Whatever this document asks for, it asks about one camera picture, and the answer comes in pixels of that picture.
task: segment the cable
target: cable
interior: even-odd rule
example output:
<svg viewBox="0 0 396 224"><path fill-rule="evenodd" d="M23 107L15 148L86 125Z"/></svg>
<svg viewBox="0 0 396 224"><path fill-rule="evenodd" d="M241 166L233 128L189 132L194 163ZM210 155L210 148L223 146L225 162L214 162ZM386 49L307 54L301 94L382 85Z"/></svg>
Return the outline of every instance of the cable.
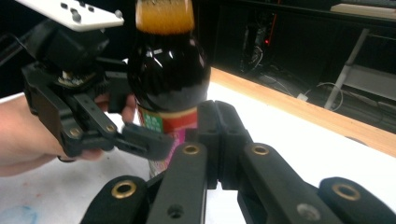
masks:
<svg viewBox="0 0 396 224"><path fill-rule="evenodd" d="M367 103L366 101L363 101L360 97L358 97L357 95L355 95L353 92L347 91L347 93L348 93L349 96L351 96L351 97L357 99L358 101L362 102L363 104L369 105L369 106L373 106L373 105L370 105L369 103ZM384 121L384 114L387 115L387 116L389 116L389 117L391 117L392 119L395 119L395 120L396 120L396 114L395 114L395 113L392 113L392 112L390 112L390 111L387 111L387 110L385 110L385 109L383 109L383 108L381 108L381 106L379 105L379 103L378 103L377 101L375 101L375 104L376 104L376 107L375 107L375 108L377 108L378 111L379 111L379 113L381 114L381 118L379 119L379 121L378 121L377 123L385 122L385 123L387 123L387 124L389 124L389 125L395 125L394 123L390 123L390 122Z"/></svg>
<svg viewBox="0 0 396 224"><path fill-rule="evenodd" d="M254 48L259 50L259 52L260 52L260 58L259 58L259 60L256 62L256 64L254 64L254 66L248 70L248 72L245 72L245 73L244 73L244 75L248 75L248 74L250 74L251 72L253 72L253 71L257 68L257 66L260 64L260 62L262 61L262 57L263 57L263 54L264 54L263 51L262 51L262 49L261 49L259 46L255 46ZM256 60L252 60L252 61L248 62L248 64L252 64L252 63L254 63L254 61L256 61Z"/></svg>
<svg viewBox="0 0 396 224"><path fill-rule="evenodd" d="M275 85L275 84L277 83L279 86L281 86L281 87L283 87L283 89L285 89L286 93L287 93L289 96L294 97L293 94L290 93L289 89L288 89L285 85L283 85L281 82L279 82L279 81L277 80L277 78L275 78L275 77L270 77L270 76L268 76L268 75L266 75L266 74L263 74L263 73L261 73L261 75L262 75L262 76L265 76L265 77L268 77L268 78L270 78L270 79L272 79L272 80L274 81L274 83L271 83L271 84L267 83L267 84L269 84L269 85Z"/></svg>
<svg viewBox="0 0 396 224"><path fill-rule="evenodd" d="M339 90L339 92L340 92L341 101L340 101L340 104L339 104L335 109L332 110L332 111L334 112L334 111L336 111L337 109L339 109L339 108L341 107L341 105L343 104L343 102L344 102L344 94L343 94L343 91L341 91L341 89L340 89L339 87L337 87L337 86L336 86L334 83L332 83L332 82L322 82L322 83L319 83L315 88L321 87L321 86L324 86L324 85L332 85L332 86L334 86L335 88L337 88L337 89ZM306 91L306 92L304 93L304 95L306 96L306 95L307 95L309 92L311 92L311 91L312 91L312 89Z"/></svg>
<svg viewBox="0 0 396 224"><path fill-rule="evenodd" d="M19 45L12 44L8 48L4 49L0 54L0 66L8 62L11 58L13 58L16 54L18 54L22 49L26 49L24 44L12 33L5 32L0 34L0 42L4 40L12 38L14 39Z"/></svg>

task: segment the plastic bottle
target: plastic bottle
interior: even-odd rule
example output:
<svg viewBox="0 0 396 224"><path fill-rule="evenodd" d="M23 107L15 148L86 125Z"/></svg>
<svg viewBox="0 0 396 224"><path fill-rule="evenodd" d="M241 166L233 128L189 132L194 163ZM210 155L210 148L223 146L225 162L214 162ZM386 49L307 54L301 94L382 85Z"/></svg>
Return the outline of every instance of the plastic bottle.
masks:
<svg viewBox="0 0 396 224"><path fill-rule="evenodd" d="M192 32L191 0L138 0L137 39L129 58L128 79L140 123L184 142L185 129L195 128L196 106L206 99L210 66ZM150 161L150 175L167 168Z"/></svg>

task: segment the white controller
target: white controller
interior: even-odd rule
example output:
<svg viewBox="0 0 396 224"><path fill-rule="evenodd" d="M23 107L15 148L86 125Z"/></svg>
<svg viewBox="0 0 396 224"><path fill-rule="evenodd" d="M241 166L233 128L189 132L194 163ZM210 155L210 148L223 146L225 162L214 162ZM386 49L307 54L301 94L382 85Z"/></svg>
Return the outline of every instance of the white controller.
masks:
<svg viewBox="0 0 396 224"><path fill-rule="evenodd" d="M122 13L110 13L76 0L15 0L78 32L123 25Z"/></svg>

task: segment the screw hole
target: screw hole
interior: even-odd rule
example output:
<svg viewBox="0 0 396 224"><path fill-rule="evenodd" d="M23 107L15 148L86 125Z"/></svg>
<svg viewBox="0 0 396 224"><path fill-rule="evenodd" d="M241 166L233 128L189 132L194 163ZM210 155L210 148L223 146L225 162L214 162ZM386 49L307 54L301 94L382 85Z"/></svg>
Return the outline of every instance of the screw hole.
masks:
<svg viewBox="0 0 396 224"><path fill-rule="evenodd" d="M189 155L193 155L193 154L197 154L199 152L199 148L195 147L195 146L187 146L183 148L184 153L189 154Z"/></svg>
<svg viewBox="0 0 396 224"><path fill-rule="evenodd" d="M173 219L183 216L183 207L179 204L173 204L168 208L168 216Z"/></svg>
<svg viewBox="0 0 396 224"><path fill-rule="evenodd" d="M319 221L321 219L319 210L307 203L298 204L297 212L308 221Z"/></svg>
<svg viewBox="0 0 396 224"><path fill-rule="evenodd" d="M357 201L361 198L361 194L355 188L347 184L334 184L332 190L338 196L350 201Z"/></svg>
<svg viewBox="0 0 396 224"><path fill-rule="evenodd" d="M270 153L270 150L268 148L262 147L262 146L255 146L255 147L253 147L252 150L254 153L261 155L261 156L264 156L264 155L267 155L268 153Z"/></svg>
<svg viewBox="0 0 396 224"><path fill-rule="evenodd" d="M108 130L109 132L112 132L112 133L114 133L114 132L117 130L117 128L116 128L114 125L112 125L112 124L108 124L108 125L106 126L106 128L107 128L107 130Z"/></svg>
<svg viewBox="0 0 396 224"><path fill-rule="evenodd" d="M128 198L136 191L136 184L131 180L118 182L111 190L111 195L117 199Z"/></svg>

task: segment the white table surface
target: white table surface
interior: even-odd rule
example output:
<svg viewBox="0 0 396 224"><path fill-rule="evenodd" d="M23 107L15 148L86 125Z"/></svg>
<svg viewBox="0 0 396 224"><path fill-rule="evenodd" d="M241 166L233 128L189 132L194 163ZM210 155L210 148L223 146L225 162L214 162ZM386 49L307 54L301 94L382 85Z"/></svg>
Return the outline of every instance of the white table surface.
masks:
<svg viewBox="0 0 396 224"><path fill-rule="evenodd" d="M396 212L395 158L216 83L208 99L234 105L253 141L275 148L307 183L317 187L327 177L348 178ZM121 128L120 116L109 116ZM97 192L120 175L148 180L148 163L115 149L95 162L54 160L0 177L0 223L79 223ZM235 191L208 191L206 223L245 223Z"/></svg>

